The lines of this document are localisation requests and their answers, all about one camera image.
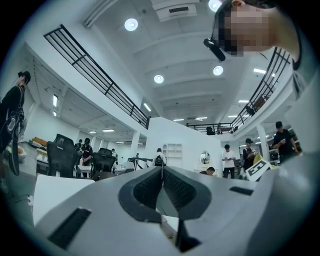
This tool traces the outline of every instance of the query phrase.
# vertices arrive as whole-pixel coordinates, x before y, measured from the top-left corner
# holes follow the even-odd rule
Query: backpack
[[[160,155],[158,155],[154,160],[154,166],[162,166],[163,163],[164,163],[164,160],[161,158]]]

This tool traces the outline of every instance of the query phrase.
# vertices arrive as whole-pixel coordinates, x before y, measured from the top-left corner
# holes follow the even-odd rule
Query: white wall
[[[221,141],[162,117],[151,118],[145,145],[145,157],[153,158],[164,144],[182,144],[182,168],[194,171],[201,153],[210,154],[210,164],[222,175]]]
[[[32,120],[27,123],[24,139],[29,141],[34,137],[38,137],[47,142],[53,142],[57,134],[66,136],[75,143],[79,135],[79,129],[38,107]]]

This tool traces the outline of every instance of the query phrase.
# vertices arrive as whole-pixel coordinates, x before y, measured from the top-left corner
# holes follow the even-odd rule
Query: black metal railing
[[[63,25],[45,34],[44,38],[91,84],[134,120],[148,129],[149,118],[96,63]]]

